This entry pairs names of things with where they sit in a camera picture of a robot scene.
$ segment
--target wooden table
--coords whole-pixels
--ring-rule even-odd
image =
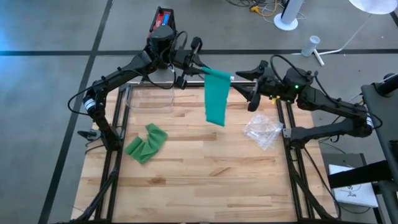
[[[155,88],[148,91],[164,94]],[[114,91],[108,96],[108,121],[113,117],[116,95]],[[149,123],[158,125],[169,138],[143,166],[123,155],[113,222],[296,221],[282,137],[275,141],[274,149],[266,151],[246,137],[243,128],[255,115],[247,111],[247,104],[238,92],[230,91],[224,128],[205,121],[202,88],[175,90],[171,113],[131,111],[125,146],[136,136],[145,139]],[[257,112],[278,121],[276,105],[265,97]],[[297,126],[313,126],[310,112],[294,106],[294,115]],[[327,181],[318,142],[310,141],[307,149]],[[102,147],[86,155],[72,218],[97,194],[105,154]],[[303,159],[311,191],[335,214],[315,169],[306,155]],[[302,210],[306,214],[303,199]]]

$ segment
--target black cable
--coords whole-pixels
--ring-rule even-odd
[[[331,97],[329,96],[329,94],[326,92],[326,90],[323,88],[322,84],[320,83],[320,81],[319,81],[317,75],[315,75],[315,81],[317,81],[317,83],[318,83],[319,87],[321,88],[322,92],[325,94],[325,96],[326,96],[331,102],[335,103],[336,106],[342,106],[342,107],[345,107],[345,108],[349,108],[349,109],[350,109],[350,107],[339,104],[338,101],[335,101],[333,98],[331,98]],[[382,121],[377,115],[375,115],[374,113],[371,113],[371,112],[369,112],[368,110],[366,110],[366,111],[360,110],[360,111],[362,111],[362,112],[364,112],[364,113],[370,114],[371,116],[375,117],[375,118],[379,121],[379,125],[378,125],[377,127],[374,127],[373,129],[377,129],[377,128],[380,128],[381,126],[383,126],[383,121]]]
[[[81,115],[89,116],[87,113],[81,113],[81,112],[79,112],[79,111],[73,110],[73,109],[70,107],[70,102],[72,102],[72,100],[73,100],[74,98],[76,98],[78,95],[80,95],[80,94],[82,94],[82,93],[85,93],[85,92],[86,92],[87,90],[89,90],[91,87],[92,87],[92,86],[87,87],[87,88],[85,88],[84,90],[82,90],[82,91],[76,93],[73,97],[71,97],[71,98],[68,100],[68,109],[69,109],[72,113],[76,113],[76,114],[81,114]]]
[[[343,206],[341,206],[340,205],[340,207],[343,209],[343,210],[345,210],[346,212],[350,212],[350,213],[352,213],[352,214],[358,214],[358,215],[360,215],[360,214],[364,214],[364,213],[366,213],[366,212],[368,212],[371,208],[370,207],[368,207],[365,211],[363,211],[363,212],[353,212],[353,211],[350,211],[350,210],[348,210],[347,208],[345,208],[345,207],[343,207]]]
[[[85,152],[85,154],[87,154],[87,152],[90,152],[91,150],[94,150],[94,149],[97,149],[97,148],[103,147],[103,146],[104,146],[104,145],[102,144],[102,145],[95,146],[95,147],[92,147],[92,148],[90,148],[90,149],[87,149],[86,152]]]
[[[85,144],[85,147],[88,147],[89,144],[91,144],[91,143],[93,143],[93,142],[99,140],[100,138],[101,138],[101,135],[100,135],[99,137],[97,137],[96,139],[93,139],[93,140],[89,141],[88,143],[86,143],[86,144]]]
[[[232,2],[232,0],[226,0],[226,2],[230,3],[233,6],[238,6],[238,7],[250,6],[250,0],[236,0],[235,2]]]
[[[284,61],[285,61],[286,63],[288,63],[299,75],[303,76],[304,78],[306,78],[306,79],[308,80],[308,77],[306,77],[305,75],[301,74],[301,72],[297,69],[297,67],[294,66],[294,64],[293,64],[292,62],[290,62],[289,60],[287,60],[287,58],[285,58],[285,57],[283,57],[283,56],[281,56],[281,55],[273,55],[273,56],[271,56],[271,58],[269,59],[269,63],[270,63],[270,65],[271,65],[272,71],[274,71],[274,73],[275,73],[275,76],[279,79],[279,81],[280,81],[283,85],[285,85],[285,83],[284,83],[283,79],[280,77],[279,73],[277,72],[277,70],[276,70],[276,68],[275,68],[275,66],[274,66],[274,58],[275,58],[275,57],[279,57],[279,58],[281,58],[282,60],[284,60]]]
[[[275,66],[274,66],[274,58],[275,58],[275,57],[281,58],[282,60],[284,60],[285,62],[287,62],[299,75],[301,75],[301,76],[303,76],[304,78],[308,79],[308,77],[306,77],[305,75],[301,74],[300,71],[297,69],[297,67],[294,66],[292,62],[290,62],[289,60],[287,60],[287,58],[285,58],[285,57],[283,57],[283,56],[281,56],[281,55],[273,55],[273,56],[271,56],[271,58],[270,58],[271,68],[272,68],[272,70],[274,71],[275,76],[279,79],[279,81],[280,81],[283,85],[285,85],[285,84],[283,83],[283,79],[280,77],[280,75],[278,74],[278,72],[276,71]],[[315,74],[314,74],[313,78],[315,78],[315,81],[317,81],[317,83],[318,83],[319,87],[321,88],[322,92],[325,94],[325,96],[326,96],[332,103],[336,104],[336,106],[342,106],[342,107],[351,109],[349,106],[341,105],[337,100],[334,100],[332,97],[330,97],[330,95],[326,92],[326,90],[324,89],[324,87],[322,86],[322,84],[320,83],[320,81],[319,81],[319,79],[318,79],[318,71],[315,71]],[[375,118],[379,121],[379,125],[378,125],[377,127],[374,127],[373,129],[380,128],[380,127],[383,125],[383,121],[382,121],[377,115],[375,115],[374,113],[371,113],[371,112],[369,112],[368,110],[366,110],[366,111],[360,110],[360,111],[362,111],[362,112],[364,112],[364,113],[370,114],[371,116],[375,117]]]
[[[253,7],[262,3],[266,3],[267,0],[253,0],[254,3],[251,3],[250,0],[226,0],[226,2],[230,3],[233,6],[238,7]]]
[[[86,144],[85,144],[85,147],[88,147],[89,144],[91,144],[91,143],[93,143],[93,142],[99,140],[100,138],[101,138],[101,135],[100,135],[99,137],[97,137],[97,138],[95,138],[95,139],[89,141],[88,143],[86,143]]]
[[[342,149],[340,149],[340,148],[338,148],[338,147],[336,147],[336,146],[334,146],[334,145],[332,145],[332,144],[325,143],[325,142],[319,142],[319,143],[320,143],[320,144],[325,144],[325,145],[327,145],[327,146],[330,146],[330,147],[336,149],[337,151],[342,152],[343,154],[347,154],[347,152],[343,151]]]
[[[170,48],[167,48],[167,49],[163,50],[163,51],[160,53],[160,56],[159,56],[159,58],[163,58],[164,52],[165,52],[166,50],[169,50],[169,64],[171,64],[171,65],[173,65],[173,63],[172,63],[172,58],[171,58],[171,56],[172,56],[171,53],[172,53],[173,50],[175,50],[175,46],[176,46],[177,41],[178,41],[178,38],[181,36],[181,34],[185,34],[185,39],[184,39],[184,42],[183,42],[182,46],[184,46],[185,44],[187,44],[188,33],[187,33],[186,31],[181,31],[181,32],[179,32],[179,33],[175,36],[175,38],[174,38],[174,40],[173,40],[172,45],[170,46]],[[161,89],[163,89],[163,90],[169,90],[169,89],[173,88],[173,87],[175,86],[175,83],[177,82],[177,74],[175,73],[175,68],[174,68],[174,66],[172,67],[172,69],[173,69],[172,71],[173,71],[173,75],[174,75],[174,80],[173,80],[173,83],[172,83],[170,86],[168,86],[168,87],[164,87],[164,86],[158,85],[158,84],[154,83],[154,82],[149,78],[148,75],[143,75],[143,74],[141,74],[141,73],[139,73],[139,72],[138,72],[138,73],[141,74],[141,76],[143,76],[148,82],[150,82],[152,85],[156,86],[157,88],[161,88]]]
[[[338,214],[337,214],[337,216],[338,216],[339,219],[341,219],[341,206],[340,206],[340,204],[338,203],[338,201],[337,201],[337,199],[335,198],[335,196],[332,194],[331,190],[328,188],[328,185],[326,184],[325,180],[323,179],[323,177],[322,177],[322,175],[321,175],[321,172],[320,172],[319,169],[318,169],[317,164],[316,164],[315,161],[312,159],[312,156],[310,155],[310,153],[308,152],[308,150],[307,150],[306,147],[304,147],[304,151],[307,153],[308,158],[310,159],[312,165],[314,166],[315,170],[317,171],[318,176],[319,176],[319,178],[321,179],[321,182],[322,182],[323,186],[326,188],[326,190],[329,192],[329,194],[330,194],[330,196],[332,197],[332,199],[333,199],[333,200],[335,201],[335,203],[337,204],[337,207],[338,207]]]
[[[334,119],[330,124],[334,124],[334,123],[336,123],[336,121],[340,118],[341,116],[338,116],[336,119]],[[329,139],[331,139],[331,137],[332,136],[330,136],[330,137],[327,137],[327,138],[325,138],[325,139],[322,139],[322,140],[319,140],[319,143],[323,143],[323,142],[325,142],[325,141],[327,141],[327,140],[329,140]]]

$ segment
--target cable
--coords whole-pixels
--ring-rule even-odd
[[[252,7],[250,8],[250,11],[251,11],[251,12],[257,13],[257,14],[259,14],[259,15],[262,16],[262,17],[271,17],[271,16],[273,16],[273,15],[275,14],[276,9],[278,8],[278,0],[275,0],[274,5],[275,5],[274,10],[272,10],[271,13],[270,13],[270,14],[267,14],[267,15],[264,15],[264,9],[260,12],[260,7],[257,6],[257,5],[252,6]]]
[[[368,208],[367,208],[365,211],[363,211],[363,212],[353,212],[353,211],[350,211],[350,210],[348,210],[347,208],[345,208],[345,207],[343,207],[343,206],[341,206],[341,205],[340,205],[340,207],[341,207],[343,210],[345,210],[346,212],[350,212],[350,213],[352,213],[352,214],[358,214],[358,215],[364,214],[364,213],[368,212],[368,211],[371,209],[371,207],[368,207]]]
[[[226,0],[226,2],[230,3],[233,6],[238,6],[238,7],[253,7],[257,6],[258,4],[264,3],[266,0],[253,0],[254,4],[250,3],[250,0]]]
[[[330,194],[330,196],[332,197],[332,199],[333,199],[333,200],[335,201],[335,203],[337,204],[337,207],[338,207],[337,216],[338,216],[338,219],[341,219],[341,206],[340,206],[340,204],[338,203],[338,201],[337,201],[337,199],[335,198],[335,196],[332,194],[331,190],[328,188],[328,186],[327,186],[325,180],[323,179],[323,177],[322,177],[322,175],[321,175],[321,172],[320,172],[319,169],[318,169],[317,164],[316,164],[315,161],[312,159],[312,156],[310,155],[310,153],[308,152],[308,150],[307,150],[306,147],[304,147],[304,151],[307,153],[308,158],[310,159],[312,165],[314,166],[315,170],[317,171],[318,176],[319,176],[319,178],[320,178],[320,180],[321,180],[323,186],[326,188],[326,190],[329,192],[329,194]]]
[[[87,149],[86,152],[85,152],[85,154],[87,154],[87,152],[90,152],[91,150],[94,150],[94,149],[97,149],[97,148],[103,147],[103,146],[104,146],[104,144],[99,145],[99,146],[92,147],[92,148],[90,148],[90,149]]]
[[[97,137],[97,138],[95,138],[95,139],[89,141],[88,143],[86,143],[86,144],[85,144],[85,147],[88,147],[89,144],[91,144],[91,143],[93,143],[93,142],[99,140],[100,138],[101,138],[101,135],[100,135],[99,137]]]
[[[369,210],[371,209],[371,208],[369,207],[368,209],[366,209],[366,210],[363,211],[363,212],[353,212],[353,211],[350,211],[350,210],[348,210],[347,208],[341,206],[341,205],[339,204],[339,202],[337,201],[337,199],[335,198],[335,196],[332,194],[331,190],[328,188],[328,186],[327,186],[325,180],[323,179],[323,177],[322,177],[322,175],[321,175],[321,173],[320,173],[320,171],[319,171],[319,169],[318,169],[318,166],[316,165],[315,161],[312,159],[312,156],[310,155],[310,153],[308,152],[308,150],[307,150],[306,147],[304,148],[304,151],[307,153],[308,158],[310,159],[312,165],[314,166],[315,170],[317,171],[318,176],[319,176],[319,178],[321,179],[321,182],[322,182],[323,186],[326,188],[326,190],[329,192],[329,194],[331,195],[331,197],[333,198],[333,200],[334,200],[335,203],[337,204],[337,207],[338,207],[338,218],[341,218],[341,209],[346,210],[347,212],[350,212],[350,213],[353,213],[353,214],[364,214],[364,213],[366,213],[367,211],[369,211]]]
[[[274,61],[273,61],[274,57],[279,57],[279,58],[283,59],[283,60],[284,60],[285,62],[287,62],[299,75],[301,75],[302,77],[308,79],[308,77],[306,77],[305,75],[301,74],[300,71],[296,68],[296,66],[294,66],[292,62],[290,62],[289,60],[287,60],[287,58],[285,58],[285,57],[283,57],[283,56],[281,56],[281,55],[273,55],[273,56],[271,56],[271,58],[270,58],[271,68],[272,68],[272,70],[274,71],[275,76],[279,79],[279,81],[280,81],[283,85],[284,85],[283,79],[281,79],[280,75],[277,73],[277,71],[276,71],[276,69],[275,69],[275,66],[274,66]],[[317,83],[318,83],[319,87],[321,88],[322,92],[325,94],[325,96],[326,96],[332,103],[336,104],[336,106],[342,106],[342,107],[345,107],[345,108],[348,108],[348,109],[352,109],[352,108],[350,108],[349,106],[340,104],[337,100],[334,100],[332,97],[329,96],[329,94],[326,92],[326,90],[324,89],[324,87],[322,86],[322,84],[320,83],[320,81],[319,81],[319,79],[318,79],[318,71],[315,71],[315,74],[314,74],[313,77],[315,78],[315,81],[317,81]],[[379,125],[378,125],[377,127],[374,127],[373,129],[380,128],[380,127],[383,125],[383,121],[382,121],[377,115],[375,115],[374,113],[371,113],[371,112],[369,112],[368,110],[366,110],[366,111],[360,110],[360,111],[362,111],[362,112],[364,112],[364,113],[368,113],[368,114],[370,114],[371,116],[374,116],[377,120],[379,120]]]
[[[89,144],[91,144],[91,143],[93,143],[93,142],[99,140],[100,138],[101,138],[101,135],[100,135],[99,137],[97,137],[96,139],[93,139],[93,140],[89,141],[88,143],[86,143],[86,144],[85,144],[85,147],[88,147]]]
[[[283,79],[280,77],[280,75],[278,74],[278,72],[276,71],[275,66],[274,66],[274,58],[275,58],[275,57],[281,58],[281,59],[284,60],[286,63],[288,63],[298,74],[300,74],[300,75],[303,76],[304,78],[308,79],[308,77],[306,77],[305,75],[301,74],[300,71],[296,68],[296,66],[294,66],[294,64],[293,64],[292,62],[290,62],[289,60],[287,60],[287,58],[285,58],[285,57],[283,57],[283,56],[281,56],[281,55],[273,55],[273,56],[271,56],[271,58],[269,59],[269,63],[270,63],[270,65],[271,65],[272,71],[274,71],[274,73],[275,73],[275,76],[279,79],[279,81],[280,81],[283,85],[285,85],[285,83],[284,83]]]
[[[81,112],[79,112],[79,111],[73,110],[73,109],[70,107],[70,102],[72,102],[72,100],[73,100],[74,98],[76,98],[78,95],[80,95],[80,94],[82,94],[82,93],[85,93],[85,92],[86,92],[87,90],[89,90],[91,87],[92,87],[92,86],[87,87],[87,88],[85,88],[84,90],[82,90],[82,91],[76,93],[73,97],[71,97],[71,98],[68,100],[68,109],[69,109],[72,113],[76,113],[76,114],[81,114],[81,115],[89,116],[87,113],[81,113]]]
[[[237,3],[232,2],[232,0],[226,0],[226,2],[230,3],[233,6],[238,6],[238,7],[249,7],[250,6],[249,0],[237,0]]]
[[[336,149],[337,151],[340,151],[340,152],[342,152],[343,154],[347,154],[347,152],[345,152],[345,151],[341,150],[340,148],[338,148],[338,147],[336,147],[336,146],[334,146],[334,145],[332,145],[332,144],[325,143],[325,142],[319,142],[319,143],[320,143],[320,144],[325,144],[325,145],[327,145],[327,146],[330,146],[330,147],[332,147],[332,148]]]
[[[345,106],[345,105],[339,104],[338,101],[335,101],[333,98],[331,98],[331,97],[329,96],[329,94],[326,92],[326,90],[324,89],[324,87],[323,87],[322,84],[320,83],[320,81],[319,81],[319,79],[318,79],[318,75],[315,75],[315,81],[317,81],[319,87],[321,88],[321,90],[322,90],[322,92],[325,94],[325,96],[326,96],[331,102],[333,102],[334,104],[336,104],[336,106],[342,106],[342,107],[351,109],[349,106]],[[380,128],[381,126],[383,126],[383,121],[382,121],[377,115],[375,115],[374,113],[371,113],[371,112],[369,112],[368,110],[366,110],[366,111],[359,110],[359,111],[362,111],[362,112],[364,112],[364,113],[368,113],[368,114],[370,114],[370,116],[375,117],[375,118],[379,121],[379,125],[378,125],[377,127],[374,127],[373,129],[377,129],[377,128]]]
[[[163,58],[164,52],[165,52],[166,50],[169,50],[169,64],[170,64],[170,66],[172,67],[172,68],[171,68],[171,71],[173,72],[173,75],[174,75],[173,83],[172,83],[170,86],[168,86],[168,87],[160,86],[160,85],[154,83],[154,82],[149,78],[148,75],[143,75],[143,74],[141,74],[141,73],[138,72],[141,76],[143,76],[146,80],[148,80],[152,85],[156,86],[157,88],[161,88],[161,89],[163,89],[163,90],[169,90],[169,89],[173,88],[173,87],[175,86],[175,83],[177,82],[177,74],[175,73],[175,68],[174,68],[174,65],[173,65],[173,63],[172,63],[172,55],[171,55],[171,53],[172,53],[173,50],[175,50],[175,46],[176,46],[177,41],[178,41],[178,38],[181,36],[181,34],[185,34],[185,39],[184,39],[184,42],[183,42],[183,44],[182,44],[182,46],[185,46],[185,45],[187,44],[187,40],[188,40],[188,33],[187,33],[186,31],[181,31],[181,32],[179,32],[179,33],[175,36],[175,38],[174,38],[174,40],[173,40],[172,45],[170,46],[170,48],[164,49],[164,50],[162,51],[162,53],[160,53],[160,56],[159,56],[159,58]]]
[[[152,85],[156,86],[157,88],[161,88],[163,90],[170,90],[170,89],[172,89],[174,87],[175,83],[177,82],[177,74],[175,73],[174,65],[173,64],[171,64],[171,65],[172,65],[171,71],[173,72],[174,80],[173,80],[173,83],[170,86],[168,86],[168,87],[164,87],[164,86],[158,85],[158,84],[154,83],[147,75],[143,75],[143,74],[141,74],[140,72],[138,72],[136,70],[135,70],[135,72],[137,72],[138,74],[143,76],[146,80],[148,80]]]

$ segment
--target green towel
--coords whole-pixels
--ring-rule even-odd
[[[148,131],[147,141],[136,137],[124,150],[126,154],[135,158],[140,164],[146,163],[159,151],[167,139],[167,133],[154,124],[145,126]]]
[[[205,75],[206,121],[224,126],[231,75],[206,67],[202,70],[209,74]]]

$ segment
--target plastic bag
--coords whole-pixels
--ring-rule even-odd
[[[243,133],[253,139],[263,150],[271,147],[283,128],[283,124],[272,121],[267,116],[256,114],[244,127]]]

